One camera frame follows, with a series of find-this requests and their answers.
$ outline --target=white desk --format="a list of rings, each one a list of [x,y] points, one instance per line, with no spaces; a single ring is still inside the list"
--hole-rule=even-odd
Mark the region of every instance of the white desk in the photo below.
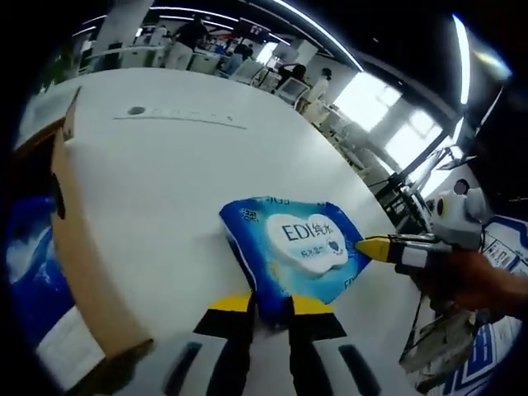
[[[207,55],[207,56],[218,56],[218,57],[220,57],[220,54],[217,54],[215,52],[208,51],[207,49],[202,49],[202,48],[195,48],[194,53],[195,54],[201,54],[201,55]]]
[[[321,129],[323,131],[330,132],[333,130],[339,132],[352,122],[351,119],[348,118],[347,115],[345,115],[341,110],[333,109],[330,105],[326,105],[325,108],[330,111],[330,114],[321,124]]]
[[[130,47],[106,49],[97,54],[92,54],[88,56],[87,59],[98,58],[100,56],[109,55],[109,54],[121,54],[123,52],[130,52],[130,51],[157,51],[157,50],[163,50],[164,48],[165,47],[162,47],[159,45],[136,45],[136,46],[131,45]]]
[[[394,232],[341,155],[278,97],[222,78],[155,68],[88,74],[45,95],[67,96],[79,85],[68,154],[87,221],[116,289],[156,341],[192,330],[211,302],[248,290],[218,216],[231,200],[327,200],[365,236]],[[132,106],[214,112],[246,129],[114,119]],[[418,300],[409,278],[372,262],[335,306],[349,335],[397,362]],[[287,344],[285,333],[257,336],[247,394],[271,394],[270,386],[295,394]]]

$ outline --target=human hand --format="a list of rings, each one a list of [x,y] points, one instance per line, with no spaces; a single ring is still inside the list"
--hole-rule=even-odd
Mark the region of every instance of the human hand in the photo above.
[[[450,299],[459,307],[516,316],[526,304],[527,280],[493,268],[480,252],[456,251],[413,277],[431,301]]]

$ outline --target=cardboard box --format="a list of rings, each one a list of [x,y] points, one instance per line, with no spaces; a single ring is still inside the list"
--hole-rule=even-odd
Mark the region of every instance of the cardboard box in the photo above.
[[[8,201],[54,196],[57,211],[52,214],[51,223],[57,257],[76,307],[104,352],[105,360],[99,364],[96,374],[90,375],[101,378],[101,373],[107,374],[107,368],[117,356],[130,356],[130,351],[138,346],[144,350],[149,336],[127,310],[106,276],[68,163],[65,141],[74,136],[75,108],[80,91],[81,88],[63,118],[33,135],[13,153]],[[96,388],[93,381],[88,382]]]

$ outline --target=bright window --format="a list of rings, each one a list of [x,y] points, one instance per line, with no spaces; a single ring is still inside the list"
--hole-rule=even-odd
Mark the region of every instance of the bright window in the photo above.
[[[409,122],[403,124],[387,143],[385,150],[401,168],[405,168],[441,131],[442,128],[425,111],[416,110]]]
[[[361,128],[370,132],[401,96],[401,92],[380,79],[368,73],[359,73],[334,104]]]
[[[444,147],[451,147],[451,152],[453,153],[453,156],[446,155],[438,165],[436,165],[436,170],[430,173],[429,179],[427,180],[425,186],[422,188],[420,193],[423,197],[428,197],[441,183],[444,182],[444,180],[453,172],[453,170],[443,171],[438,170],[439,167],[442,165],[446,165],[447,163],[450,163],[453,161],[454,158],[460,159],[463,157],[463,153],[460,150],[458,146],[454,146],[454,141],[451,137],[447,136],[442,143],[438,145],[437,149],[441,149]],[[423,172],[426,170],[429,161],[431,161],[432,158],[430,158],[428,161],[424,161],[422,165],[420,165],[413,173],[409,175],[409,178],[415,182],[419,177],[423,176]]]
[[[273,50],[277,47],[277,43],[266,43],[264,47],[262,47],[261,53],[257,56],[257,62],[260,62],[261,64],[267,64],[271,56],[273,56]]]

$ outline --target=wet wipes package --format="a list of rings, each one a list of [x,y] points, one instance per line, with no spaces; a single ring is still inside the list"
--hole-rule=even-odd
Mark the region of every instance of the wet wipes package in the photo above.
[[[362,240],[354,224],[328,202],[250,198],[220,217],[268,323],[281,322],[292,294],[331,303],[370,261],[354,248]]]
[[[19,201],[12,208],[7,269],[21,325],[37,348],[51,328],[75,305],[57,261],[48,197]]]

